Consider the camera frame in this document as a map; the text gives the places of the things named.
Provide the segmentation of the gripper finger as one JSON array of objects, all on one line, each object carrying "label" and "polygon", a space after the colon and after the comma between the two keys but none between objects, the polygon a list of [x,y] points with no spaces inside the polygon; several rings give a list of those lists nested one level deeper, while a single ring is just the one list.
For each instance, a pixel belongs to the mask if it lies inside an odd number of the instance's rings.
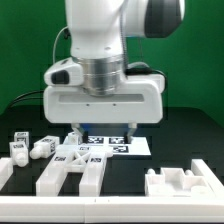
[{"label": "gripper finger", "polygon": [[88,132],[79,123],[74,123],[71,125],[73,132],[78,136],[79,142],[88,141]]},{"label": "gripper finger", "polygon": [[136,123],[130,123],[128,125],[128,131],[124,134],[124,140],[126,143],[130,143],[132,141],[132,136],[136,130],[137,130]]}]

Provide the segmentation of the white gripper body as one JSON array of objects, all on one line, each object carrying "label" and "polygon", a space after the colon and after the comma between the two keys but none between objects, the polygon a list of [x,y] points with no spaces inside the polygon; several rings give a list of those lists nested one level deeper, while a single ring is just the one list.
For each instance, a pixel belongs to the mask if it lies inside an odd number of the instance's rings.
[{"label": "white gripper body", "polygon": [[47,87],[44,113],[51,123],[158,123],[164,89],[160,74],[129,76],[112,96],[90,96],[82,87]]}]

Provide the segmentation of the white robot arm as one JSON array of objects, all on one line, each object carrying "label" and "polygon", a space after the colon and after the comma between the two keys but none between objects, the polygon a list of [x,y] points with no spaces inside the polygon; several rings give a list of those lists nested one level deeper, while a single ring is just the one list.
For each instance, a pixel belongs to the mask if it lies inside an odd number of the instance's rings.
[{"label": "white robot arm", "polygon": [[83,123],[139,123],[163,117],[165,77],[127,61],[128,36],[164,38],[181,24],[185,0],[65,0],[70,57],[44,74],[45,117],[69,123],[85,141]]}]

